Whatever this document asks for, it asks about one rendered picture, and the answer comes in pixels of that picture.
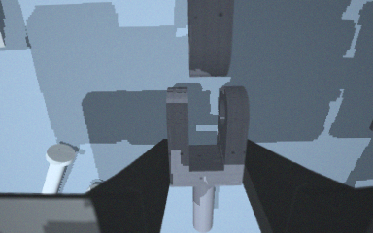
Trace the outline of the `dark grey flat bar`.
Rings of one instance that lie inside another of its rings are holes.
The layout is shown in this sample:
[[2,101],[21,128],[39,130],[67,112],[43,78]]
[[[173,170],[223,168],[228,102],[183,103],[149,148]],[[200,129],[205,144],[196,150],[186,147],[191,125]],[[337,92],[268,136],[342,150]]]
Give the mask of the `dark grey flat bar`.
[[187,0],[189,77],[228,74],[234,0]]

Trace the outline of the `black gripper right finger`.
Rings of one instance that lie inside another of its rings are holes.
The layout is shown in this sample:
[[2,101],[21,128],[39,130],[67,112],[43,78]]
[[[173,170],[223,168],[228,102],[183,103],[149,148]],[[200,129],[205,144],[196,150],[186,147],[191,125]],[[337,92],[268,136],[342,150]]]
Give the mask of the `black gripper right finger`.
[[249,139],[242,184],[261,233],[373,233],[373,186],[339,183]]

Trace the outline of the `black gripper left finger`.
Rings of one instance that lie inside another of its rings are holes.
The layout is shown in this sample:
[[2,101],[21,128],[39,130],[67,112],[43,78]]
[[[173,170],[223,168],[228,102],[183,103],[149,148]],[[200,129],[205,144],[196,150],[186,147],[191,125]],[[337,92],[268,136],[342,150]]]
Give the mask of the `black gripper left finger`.
[[160,233],[169,186],[163,139],[86,193],[0,192],[0,233]]

